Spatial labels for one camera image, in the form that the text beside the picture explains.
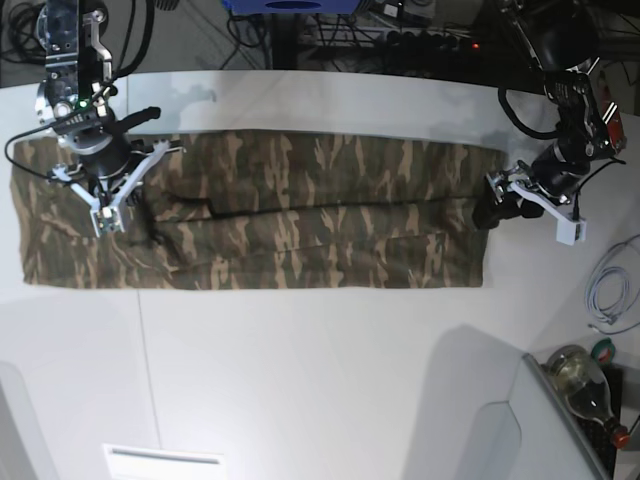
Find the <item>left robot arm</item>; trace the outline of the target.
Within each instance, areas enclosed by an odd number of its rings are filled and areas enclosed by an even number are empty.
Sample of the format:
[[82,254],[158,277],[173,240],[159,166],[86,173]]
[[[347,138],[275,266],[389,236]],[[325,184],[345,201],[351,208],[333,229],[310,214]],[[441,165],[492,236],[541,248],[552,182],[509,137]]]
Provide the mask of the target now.
[[528,127],[511,107],[506,88],[499,87],[499,104],[511,123],[548,146],[532,163],[518,161],[487,174],[472,221],[479,230],[491,230],[503,220],[550,213],[577,240],[584,231],[580,196],[595,174],[591,166],[617,163],[626,142],[613,125],[617,105],[598,102],[592,85],[599,60],[596,26],[581,1],[497,1],[494,7],[510,38],[529,54],[559,121],[552,131]]

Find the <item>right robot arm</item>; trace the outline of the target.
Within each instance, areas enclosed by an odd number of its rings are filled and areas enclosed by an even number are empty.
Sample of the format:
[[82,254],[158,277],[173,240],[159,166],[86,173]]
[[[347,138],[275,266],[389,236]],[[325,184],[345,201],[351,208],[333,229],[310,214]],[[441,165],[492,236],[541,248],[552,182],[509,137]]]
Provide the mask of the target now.
[[116,81],[128,75],[114,59],[102,34],[109,12],[101,1],[46,1],[36,17],[36,35],[44,51],[45,78],[39,84],[34,134],[51,131],[71,163],[52,162],[48,170],[18,159],[20,133],[4,147],[6,160],[31,179],[71,188],[93,213],[114,217],[116,210],[142,200],[144,178],[167,153],[132,141],[128,133],[161,116],[148,107],[118,118],[110,106]]

